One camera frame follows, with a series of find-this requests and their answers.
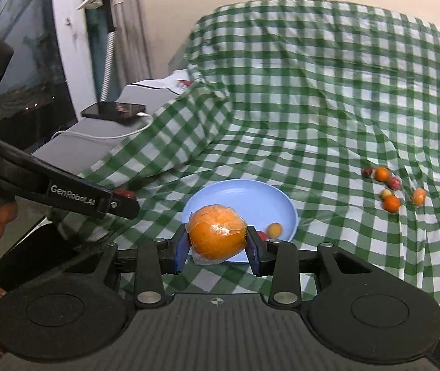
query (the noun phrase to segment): black device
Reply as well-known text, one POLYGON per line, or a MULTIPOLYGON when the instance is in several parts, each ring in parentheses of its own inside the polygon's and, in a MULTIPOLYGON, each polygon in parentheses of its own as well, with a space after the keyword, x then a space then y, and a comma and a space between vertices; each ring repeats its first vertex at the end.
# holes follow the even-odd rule
MULTIPOLYGON (((0 80, 12 53, 0 40, 0 80)), ((87 182, 0 141, 0 198, 9 201, 16 195, 100 219, 107 213, 132 219, 139 212, 136 200, 87 182)))
POLYGON ((252 294, 165 294, 189 252, 185 225, 84 252, 0 300, 1 370, 440 370, 440 308, 416 287, 329 243, 316 251, 261 241, 249 264, 273 275, 252 294), (135 272, 131 300, 116 293, 135 272), (317 296, 301 299, 300 272, 317 296))
POLYGON ((146 106, 142 104, 98 102, 85 108, 81 115, 83 117, 126 123, 137 118, 138 113, 145 112, 146 106))

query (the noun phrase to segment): cherry tomato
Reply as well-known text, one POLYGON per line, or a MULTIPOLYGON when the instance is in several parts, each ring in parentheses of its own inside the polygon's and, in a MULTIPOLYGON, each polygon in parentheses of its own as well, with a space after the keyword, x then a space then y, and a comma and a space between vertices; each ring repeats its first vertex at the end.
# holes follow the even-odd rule
POLYGON ((422 188, 418 188, 412 194, 412 203, 416 206, 421 206, 426 201, 426 191, 422 188))
POLYGON ((373 174, 373 168, 372 167, 365 167, 362 169, 362 175, 364 177, 371 177, 373 174))
POLYGON ((387 181, 387 186, 391 189, 401 189, 402 183, 400 182, 400 178, 398 177, 390 177, 387 181))
POLYGON ((116 189, 114 191, 114 193, 117 194, 117 195, 121 195, 123 197, 126 197, 126 198, 136 199, 136 194, 134 194, 132 191, 129 191, 127 189, 123 189, 123 188, 116 189))
POLYGON ((269 238, 278 238, 282 235, 282 225, 280 223, 272 223, 266 228, 266 234, 269 238))
POLYGON ((266 234, 265 232, 258 232, 258 236, 260 236, 260 239, 263 241, 268 240, 268 234, 266 234))
POLYGON ((384 189, 381 194, 380 197, 382 200, 385 200, 386 197, 389 197, 390 195, 393 195, 392 192, 389 189, 384 189))

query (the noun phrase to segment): green checkered tablecloth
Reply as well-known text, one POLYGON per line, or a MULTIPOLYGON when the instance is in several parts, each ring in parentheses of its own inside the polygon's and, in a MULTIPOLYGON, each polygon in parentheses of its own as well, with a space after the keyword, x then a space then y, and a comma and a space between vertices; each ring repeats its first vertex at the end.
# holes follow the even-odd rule
MULTIPOLYGON (((186 55, 186 93, 83 174, 135 190, 139 217, 70 214, 64 225, 129 248, 171 237, 187 200, 206 185, 261 180, 297 208, 299 248, 330 241, 440 304, 439 27, 350 3, 254 1, 202 18, 186 55), (402 179, 398 214, 381 209, 383 185, 361 176, 378 165, 402 179), (420 208, 408 200, 417 187, 429 196, 420 208)), ((312 297, 314 282, 301 278, 312 297)), ((270 288, 247 265, 190 261, 164 280, 169 293, 270 288)))

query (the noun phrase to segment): white door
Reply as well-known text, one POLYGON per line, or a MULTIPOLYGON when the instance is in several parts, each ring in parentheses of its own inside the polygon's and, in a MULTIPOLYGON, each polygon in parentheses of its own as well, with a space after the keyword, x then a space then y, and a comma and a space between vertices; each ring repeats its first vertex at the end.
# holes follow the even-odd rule
POLYGON ((55 29, 67 87, 78 120, 81 111, 96 102, 83 0, 52 0, 55 29))

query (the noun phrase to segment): plastic wrap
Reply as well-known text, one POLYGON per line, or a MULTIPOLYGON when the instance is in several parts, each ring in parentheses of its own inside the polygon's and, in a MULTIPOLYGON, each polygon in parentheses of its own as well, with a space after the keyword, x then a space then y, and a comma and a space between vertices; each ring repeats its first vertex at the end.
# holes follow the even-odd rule
POLYGON ((199 265, 219 264, 246 247, 246 222, 234 209, 208 205, 191 214, 186 224, 193 260, 199 265))

